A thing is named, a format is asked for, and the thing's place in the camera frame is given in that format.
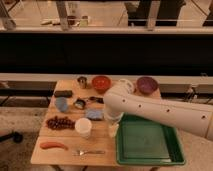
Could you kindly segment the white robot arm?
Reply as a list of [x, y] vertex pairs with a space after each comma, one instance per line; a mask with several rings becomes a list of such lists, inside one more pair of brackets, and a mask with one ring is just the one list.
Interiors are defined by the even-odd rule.
[[110, 124], [127, 113], [213, 141], [213, 105], [148, 98], [135, 95], [134, 90], [131, 81], [120, 79], [106, 91], [104, 116]]

